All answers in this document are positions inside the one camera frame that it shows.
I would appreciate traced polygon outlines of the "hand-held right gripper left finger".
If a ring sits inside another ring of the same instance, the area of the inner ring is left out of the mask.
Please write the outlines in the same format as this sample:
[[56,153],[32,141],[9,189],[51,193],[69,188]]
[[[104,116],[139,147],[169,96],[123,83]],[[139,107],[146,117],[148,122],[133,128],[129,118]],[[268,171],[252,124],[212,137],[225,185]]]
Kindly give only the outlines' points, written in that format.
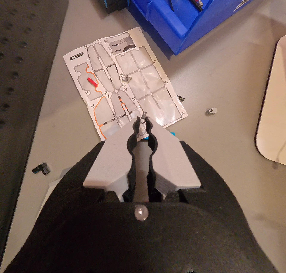
[[132,202],[136,184],[134,148],[140,118],[134,118],[108,137],[96,157],[83,186],[114,191],[121,202]]

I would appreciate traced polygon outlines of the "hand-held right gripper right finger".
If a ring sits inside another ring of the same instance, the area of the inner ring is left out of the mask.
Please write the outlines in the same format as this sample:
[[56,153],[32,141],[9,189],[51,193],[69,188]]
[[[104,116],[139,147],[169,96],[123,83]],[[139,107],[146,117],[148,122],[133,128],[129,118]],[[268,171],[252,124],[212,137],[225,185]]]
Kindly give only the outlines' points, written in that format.
[[149,202],[159,202],[168,193],[200,188],[201,182],[180,140],[146,117],[148,146],[152,150],[147,175]]

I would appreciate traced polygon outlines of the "blue brick separator tool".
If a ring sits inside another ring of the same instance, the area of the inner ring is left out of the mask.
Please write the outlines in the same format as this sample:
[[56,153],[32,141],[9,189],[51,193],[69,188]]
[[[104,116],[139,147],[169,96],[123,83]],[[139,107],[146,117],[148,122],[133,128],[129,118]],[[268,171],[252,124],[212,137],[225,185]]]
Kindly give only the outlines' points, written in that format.
[[148,139],[149,139],[149,136],[143,138],[142,140],[148,140]]

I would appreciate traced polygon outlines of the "white control hub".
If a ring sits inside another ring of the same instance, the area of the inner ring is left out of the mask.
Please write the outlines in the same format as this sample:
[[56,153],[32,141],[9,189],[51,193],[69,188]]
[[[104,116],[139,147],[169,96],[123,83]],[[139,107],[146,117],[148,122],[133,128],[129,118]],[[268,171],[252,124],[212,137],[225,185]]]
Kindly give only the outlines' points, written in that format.
[[64,175],[65,175],[70,169],[71,169],[71,167],[62,170],[62,172],[61,172],[59,178],[49,184],[49,188],[48,188],[47,194],[46,194],[46,196],[45,196],[45,201],[48,199],[48,197],[51,195],[52,191],[53,191],[53,190],[55,189],[55,187],[58,185],[58,183],[60,182],[60,180],[64,177]]

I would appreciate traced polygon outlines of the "blue plastic bin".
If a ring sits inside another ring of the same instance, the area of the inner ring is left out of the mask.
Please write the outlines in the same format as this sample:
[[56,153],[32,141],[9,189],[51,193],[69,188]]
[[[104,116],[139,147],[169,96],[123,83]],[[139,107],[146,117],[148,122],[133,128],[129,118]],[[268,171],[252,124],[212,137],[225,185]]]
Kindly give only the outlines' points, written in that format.
[[199,12],[188,0],[131,0],[175,55],[191,46],[253,0],[202,0]]

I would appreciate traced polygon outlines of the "black angle connector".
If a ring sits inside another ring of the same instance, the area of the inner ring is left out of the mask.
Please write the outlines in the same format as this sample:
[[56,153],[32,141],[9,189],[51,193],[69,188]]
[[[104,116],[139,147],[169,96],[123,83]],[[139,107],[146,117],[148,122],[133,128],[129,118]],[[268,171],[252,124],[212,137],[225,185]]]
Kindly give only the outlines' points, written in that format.
[[47,165],[47,163],[42,163],[42,164],[39,164],[37,167],[35,167],[34,169],[32,169],[32,173],[33,174],[37,174],[39,172],[42,172],[43,175],[47,175],[49,174],[51,171]]

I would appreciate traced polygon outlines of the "clear sticker sheet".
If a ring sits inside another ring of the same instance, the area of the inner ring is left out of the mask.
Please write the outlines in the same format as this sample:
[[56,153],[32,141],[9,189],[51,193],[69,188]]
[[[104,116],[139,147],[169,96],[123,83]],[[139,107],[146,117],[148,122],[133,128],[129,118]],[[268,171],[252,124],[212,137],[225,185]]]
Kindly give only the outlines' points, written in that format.
[[140,27],[97,39],[63,59],[101,141],[143,111],[164,128],[188,116]]

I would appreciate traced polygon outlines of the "white document stand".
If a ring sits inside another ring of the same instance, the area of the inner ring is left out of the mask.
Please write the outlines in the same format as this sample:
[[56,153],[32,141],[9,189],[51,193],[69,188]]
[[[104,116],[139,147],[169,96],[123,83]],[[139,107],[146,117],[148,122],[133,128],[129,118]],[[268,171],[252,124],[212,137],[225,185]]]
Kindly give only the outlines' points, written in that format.
[[286,164],[286,36],[275,48],[255,144],[263,157]]

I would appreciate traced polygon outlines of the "black dimpled pad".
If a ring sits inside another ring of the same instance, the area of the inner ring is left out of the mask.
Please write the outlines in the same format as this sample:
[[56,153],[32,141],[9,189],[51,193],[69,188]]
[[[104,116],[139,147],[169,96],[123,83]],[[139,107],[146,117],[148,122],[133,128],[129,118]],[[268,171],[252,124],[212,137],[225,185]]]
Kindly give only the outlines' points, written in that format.
[[68,2],[0,0],[1,261]]

